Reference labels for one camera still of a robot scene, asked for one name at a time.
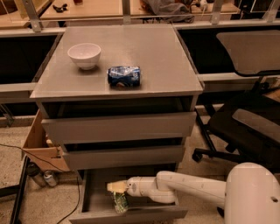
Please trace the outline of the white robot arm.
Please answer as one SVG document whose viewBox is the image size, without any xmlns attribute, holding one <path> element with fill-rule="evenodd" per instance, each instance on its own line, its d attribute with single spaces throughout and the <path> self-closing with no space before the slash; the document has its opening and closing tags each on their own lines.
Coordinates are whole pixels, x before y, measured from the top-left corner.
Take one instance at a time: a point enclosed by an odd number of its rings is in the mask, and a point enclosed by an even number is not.
<svg viewBox="0 0 280 224">
<path fill-rule="evenodd" d="M 165 204 L 174 202 L 176 193 L 182 192 L 223 209 L 225 224 L 280 224 L 279 182 L 269 170 L 254 163 L 236 165 L 225 181 L 160 171 L 154 177 L 108 183 L 107 190 Z"/>
</svg>

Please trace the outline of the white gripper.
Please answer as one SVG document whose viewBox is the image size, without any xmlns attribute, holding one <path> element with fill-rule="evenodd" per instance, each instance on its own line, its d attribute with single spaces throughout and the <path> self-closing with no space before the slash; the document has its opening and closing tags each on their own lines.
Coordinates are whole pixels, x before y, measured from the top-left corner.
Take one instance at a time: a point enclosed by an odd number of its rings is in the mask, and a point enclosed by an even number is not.
<svg viewBox="0 0 280 224">
<path fill-rule="evenodd" d="M 125 193 L 133 197 L 153 198 L 158 194 L 155 177 L 132 177 L 126 180 L 107 183 L 107 190 L 115 193 Z"/>
</svg>

